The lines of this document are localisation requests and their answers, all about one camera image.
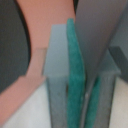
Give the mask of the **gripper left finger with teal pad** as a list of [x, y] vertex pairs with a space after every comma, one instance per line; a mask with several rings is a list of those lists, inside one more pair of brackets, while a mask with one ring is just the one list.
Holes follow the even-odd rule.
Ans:
[[85, 69], [72, 19], [52, 26], [44, 74], [52, 128], [79, 128]]

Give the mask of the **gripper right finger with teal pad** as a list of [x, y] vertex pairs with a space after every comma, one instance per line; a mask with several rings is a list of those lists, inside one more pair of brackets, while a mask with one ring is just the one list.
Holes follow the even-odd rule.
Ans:
[[108, 128], [115, 77], [121, 74], [119, 47], [110, 47], [101, 63], [94, 84], [84, 128]]

